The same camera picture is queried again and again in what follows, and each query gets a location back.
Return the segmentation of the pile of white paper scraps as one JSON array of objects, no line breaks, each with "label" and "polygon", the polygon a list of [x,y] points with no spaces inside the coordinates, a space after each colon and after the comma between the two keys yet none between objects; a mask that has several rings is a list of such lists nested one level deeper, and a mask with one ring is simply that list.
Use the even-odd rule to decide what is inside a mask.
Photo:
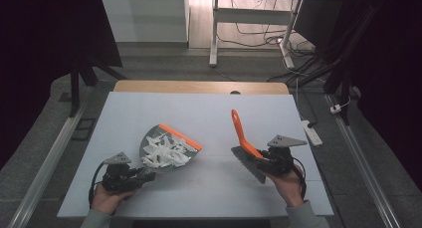
[{"label": "pile of white paper scraps", "polygon": [[150,168],[180,167],[191,159],[196,149],[184,138],[171,133],[147,136],[140,146],[140,160]]}]

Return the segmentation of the white power strip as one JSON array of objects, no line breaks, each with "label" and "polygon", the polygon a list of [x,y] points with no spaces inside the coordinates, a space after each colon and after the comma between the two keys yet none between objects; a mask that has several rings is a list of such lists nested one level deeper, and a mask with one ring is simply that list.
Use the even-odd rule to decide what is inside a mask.
[{"label": "white power strip", "polygon": [[302,121],[303,129],[308,137],[308,140],[310,141],[312,146],[320,146],[322,145],[322,140],[318,136],[317,132],[313,127],[310,127],[310,122],[308,120]]}]

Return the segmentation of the person's left hand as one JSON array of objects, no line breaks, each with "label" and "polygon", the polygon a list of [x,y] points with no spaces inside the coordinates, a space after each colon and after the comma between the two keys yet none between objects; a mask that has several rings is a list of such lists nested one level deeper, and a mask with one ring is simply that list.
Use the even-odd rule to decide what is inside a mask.
[{"label": "person's left hand", "polygon": [[107,215],[112,215],[123,200],[135,193],[135,190],[124,193],[111,193],[99,183],[95,188],[91,208]]}]

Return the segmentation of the white cabinet panel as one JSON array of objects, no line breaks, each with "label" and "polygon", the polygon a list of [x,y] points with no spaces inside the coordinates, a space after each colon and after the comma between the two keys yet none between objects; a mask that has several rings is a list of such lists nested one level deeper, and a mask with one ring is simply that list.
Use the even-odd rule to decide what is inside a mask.
[{"label": "white cabinet panel", "polygon": [[103,0],[118,42],[187,43],[189,0]]}]

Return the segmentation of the black metal stand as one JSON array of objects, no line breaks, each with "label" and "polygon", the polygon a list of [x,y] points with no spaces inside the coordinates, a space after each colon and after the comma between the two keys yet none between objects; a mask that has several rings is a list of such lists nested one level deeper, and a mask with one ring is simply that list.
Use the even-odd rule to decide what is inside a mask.
[{"label": "black metal stand", "polygon": [[332,67],[332,71],[327,81],[323,86],[323,90],[326,94],[334,94],[337,89],[340,89],[340,108],[341,111],[338,115],[342,118],[345,125],[349,125],[348,120],[348,105],[350,103],[349,87],[349,65],[348,59],[345,56],[338,58]]}]

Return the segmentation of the pale blue-grey table board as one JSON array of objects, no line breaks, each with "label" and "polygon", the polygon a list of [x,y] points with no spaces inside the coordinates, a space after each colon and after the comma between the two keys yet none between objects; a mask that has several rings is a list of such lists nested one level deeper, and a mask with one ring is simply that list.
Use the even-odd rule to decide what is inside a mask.
[{"label": "pale blue-grey table board", "polygon": [[108,95],[97,126],[58,215],[83,218],[88,192],[105,159],[124,152],[139,166],[139,147],[164,123],[199,143],[201,151],[178,170],[159,174],[125,201],[117,216],[133,219],[270,218],[285,215],[271,182],[260,183],[233,155],[238,145],[231,112],[246,139],[264,149],[280,134],[306,135],[290,95],[122,93]]}]

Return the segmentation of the wooden table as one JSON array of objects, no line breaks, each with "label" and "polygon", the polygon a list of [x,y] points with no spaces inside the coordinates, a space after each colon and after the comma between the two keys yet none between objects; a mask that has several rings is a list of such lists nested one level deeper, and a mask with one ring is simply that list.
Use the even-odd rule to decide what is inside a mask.
[{"label": "wooden table", "polygon": [[118,81],[114,92],[129,93],[176,93],[176,94],[236,94],[240,95],[288,95],[283,83],[256,82],[195,82],[195,81]]}]

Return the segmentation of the aluminium floor rail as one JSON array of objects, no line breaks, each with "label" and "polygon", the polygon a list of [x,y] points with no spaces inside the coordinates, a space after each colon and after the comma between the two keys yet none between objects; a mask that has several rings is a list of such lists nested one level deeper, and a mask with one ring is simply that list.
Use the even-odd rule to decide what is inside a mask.
[{"label": "aluminium floor rail", "polygon": [[385,228],[401,228],[401,224],[396,216],[384,190],[378,182],[368,160],[366,159],[361,146],[349,125],[347,125],[340,115],[340,112],[333,113],[333,98],[325,95],[325,100],[329,104],[329,110],[335,117],[337,126],[341,132],[343,139],[350,151],[350,154],[356,164],[357,169],[365,183],[365,186],[373,199],[378,213],[384,223]]},{"label": "aluminium floor rail", "polygon": [[81,102],[75,114],[65,121],[7,228],[26,228],[86,107],[87,101]]}]

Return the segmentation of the person's right hand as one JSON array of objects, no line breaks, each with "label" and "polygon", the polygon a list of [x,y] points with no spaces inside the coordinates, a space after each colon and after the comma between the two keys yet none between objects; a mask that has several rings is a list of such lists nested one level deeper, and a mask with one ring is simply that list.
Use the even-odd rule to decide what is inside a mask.
[{"label": "person's right hand", "polygon": [[266,173],[266,176],[273,181],[277,191],[289,207],[298,207],[305,203],[302,198],[300,178],[293,170],[281,176],[270,173]]}]

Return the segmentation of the orange-handled grey brush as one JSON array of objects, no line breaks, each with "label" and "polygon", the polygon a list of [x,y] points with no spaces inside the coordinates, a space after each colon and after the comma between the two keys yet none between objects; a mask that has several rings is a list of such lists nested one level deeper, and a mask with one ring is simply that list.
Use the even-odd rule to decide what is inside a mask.
[{"label": "orange-handled grey brush", "polygon": [[261,173],[256,164],[257,161],[262,161],[264,156],[245,138],[241,120],[236,110],[231,110],[231,118],[239,140],[239,146],[231,148],[232,153],[261,184],[264,184],[266,176]]}]

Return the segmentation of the grey dustpan with orange edge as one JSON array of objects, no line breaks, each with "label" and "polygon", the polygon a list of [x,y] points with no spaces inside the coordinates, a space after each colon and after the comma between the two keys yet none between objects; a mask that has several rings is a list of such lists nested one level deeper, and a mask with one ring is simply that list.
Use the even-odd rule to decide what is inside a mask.
[{"label": "grey dustpan with orange edge", "polygon": [[[151,130],[149,130],[146,133],[146,135],[143,137],[141,142],[143,142],[143,140],[147,136],[160,135],[162,133],[167,133],[167,132],[171,133],[173,135],[176,135],[177,137],[184,138],[187,141],[188,144],[192,145],[196,149],[195,152],[190,153],[190,155],[191,155],[190,161],[202,150],[202,146],[198,142],[194,141],[193,139],[189,138],[188,136],[182,134],[181,132],[177,131],[176,129],[174,129],[174,128],[172,128],[172,127],[170,127],[170,126],[168,126],[164,123],[160,123],[160,124],[154,126]],[[146,167],[149,171],[157,172],[157,173],[172,172],[172,171],[178,170],[178,169],[180,169],[180,168],[182,168],[182,167],[184,167],[185,165],[188,164],[188,163],[186,163],[184,166],[180,166],[180,167],[150,168],[150,167],[147,167],[146,165],[144,165],[141,161],[140,161],[140,163],[143,167]]]}]

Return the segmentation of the white desk frame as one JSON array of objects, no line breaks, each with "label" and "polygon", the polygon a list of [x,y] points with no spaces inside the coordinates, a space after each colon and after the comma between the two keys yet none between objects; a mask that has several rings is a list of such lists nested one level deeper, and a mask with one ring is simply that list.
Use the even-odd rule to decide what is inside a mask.
[{"label": "white desk frame", "polygon": [[240,24],[267,24],[286,26],[286,33],[281,40],[278,41],[283,61],[287,69],[295,67],[288,50],[290,36],[294,29],[302,0],[292,0],[293,6],[290,11],[266,10],[266,9],[238,9],[224,8],[219,6],[219,0],[212,0],[212,37],[210,44],[209,66],[215,68],[217,66],[217,31],[219,23],[240,23]]}]

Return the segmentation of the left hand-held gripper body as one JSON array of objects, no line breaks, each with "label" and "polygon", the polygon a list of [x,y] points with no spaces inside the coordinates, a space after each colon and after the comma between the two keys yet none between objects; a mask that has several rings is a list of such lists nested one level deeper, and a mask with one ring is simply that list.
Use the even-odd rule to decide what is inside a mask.
[{"label": "left hand-held gripper body", "polygon": [[136,168],[129,165],[131,160],[120,152],[105,160],[106,171],[103,175],[103,187],[113,193],[124,193],[140,188]]}]

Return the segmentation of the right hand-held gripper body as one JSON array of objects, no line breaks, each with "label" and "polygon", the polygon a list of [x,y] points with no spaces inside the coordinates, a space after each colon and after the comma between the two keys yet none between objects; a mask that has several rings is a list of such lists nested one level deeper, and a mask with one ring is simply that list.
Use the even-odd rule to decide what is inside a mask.
[{"label": "right hand-held gripper body", "polygon": [[291,138],[283,135],[276,135],[271,139],[266,150],[262,150],[261,154],[268,160],[269,165],[266,170],[273,175],[285,175],[298,170],[294,164],[294,157],[291,154],[291,146],[300,146],[307,144],[306,141]]}]

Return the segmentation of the black tripod stand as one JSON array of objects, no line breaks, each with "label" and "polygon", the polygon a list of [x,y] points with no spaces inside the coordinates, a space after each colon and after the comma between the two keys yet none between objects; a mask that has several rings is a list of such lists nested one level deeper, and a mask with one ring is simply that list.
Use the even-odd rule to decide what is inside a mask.
[{"label": "black tripod stand", "polygon": [[98,83],[99,79],[94,72],[94,68],[100,69],[118,81],[126,80],[124,75],[93,56],[78,56],[71,69],[71,111],[69,117],[74,117],[81,106],[79,78],[82,78],[88,87],[94,87]]}]

